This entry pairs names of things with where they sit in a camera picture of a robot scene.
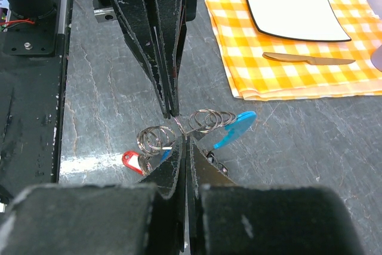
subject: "checkered pattern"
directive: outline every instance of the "checkered pattern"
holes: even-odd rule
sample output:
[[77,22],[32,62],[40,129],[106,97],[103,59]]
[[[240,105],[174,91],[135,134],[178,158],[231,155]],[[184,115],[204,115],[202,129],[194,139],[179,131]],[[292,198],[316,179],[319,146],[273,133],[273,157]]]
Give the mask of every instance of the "checkered pattern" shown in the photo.
[[[232,93],[245,100],[382,95],[382,72],[370,55],[382,44],[382,22],[366,0],[329,0],[350,42],[281,39],[260,33],[246,0],[205,0]],[[341,66],[266,60],[263,52],[355,59]]]

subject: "plate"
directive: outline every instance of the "plate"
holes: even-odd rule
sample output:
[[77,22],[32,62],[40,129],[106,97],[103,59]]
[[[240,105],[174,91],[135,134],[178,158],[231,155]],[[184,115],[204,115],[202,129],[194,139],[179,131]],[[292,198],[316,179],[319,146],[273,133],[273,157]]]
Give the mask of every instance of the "plate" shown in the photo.
[[352,39],[338,22],[329,0],[247,0],[252,19],[268,35],[318,42]]

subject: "table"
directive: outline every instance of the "table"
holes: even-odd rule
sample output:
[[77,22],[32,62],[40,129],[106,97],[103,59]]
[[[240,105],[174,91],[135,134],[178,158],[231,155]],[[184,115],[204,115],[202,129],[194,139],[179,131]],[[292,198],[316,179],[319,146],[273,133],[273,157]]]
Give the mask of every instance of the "table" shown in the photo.
[[[91,1],[74,0],[60,183],[130,184],[141,177],[121,154],[138,151],[136,134],[175,125],[162,118],[117,22],[97,24]],[[382,16],[382,0],[369,3]],[[179,83],[185,116],[205,108],[257,112],[252,129],[215,153],[236,183],[328,186],[344,200],[366,253],[382,254],[381,97],[234,99],[204,0],[188,23]],[[221,136],[208,135],[206,145]]]

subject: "red plastic tag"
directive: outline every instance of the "red plastic tag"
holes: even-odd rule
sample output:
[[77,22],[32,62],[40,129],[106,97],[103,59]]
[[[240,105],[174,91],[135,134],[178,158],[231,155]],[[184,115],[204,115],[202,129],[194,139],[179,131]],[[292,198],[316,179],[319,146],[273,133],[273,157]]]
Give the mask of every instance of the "red plastic tag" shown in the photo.
[[122,155],[122,163],[124,166],[134,170],[136,173],[143,175],[143,172],[138,163],[138,156],[139,154],[137,152],[129,150],[128,152],[125,152],[124,155]]

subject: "bolt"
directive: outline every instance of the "bolt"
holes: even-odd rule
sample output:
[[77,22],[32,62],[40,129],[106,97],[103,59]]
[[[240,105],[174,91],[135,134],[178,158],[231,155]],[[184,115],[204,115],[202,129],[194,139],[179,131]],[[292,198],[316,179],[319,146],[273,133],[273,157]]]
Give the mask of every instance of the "bolt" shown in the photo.
[[30,50],[30,49],[33,48],[32,44],[29,43],[29,42],[24,43],[24,47],[25,47],[25,49],[27,49],[27,50]]

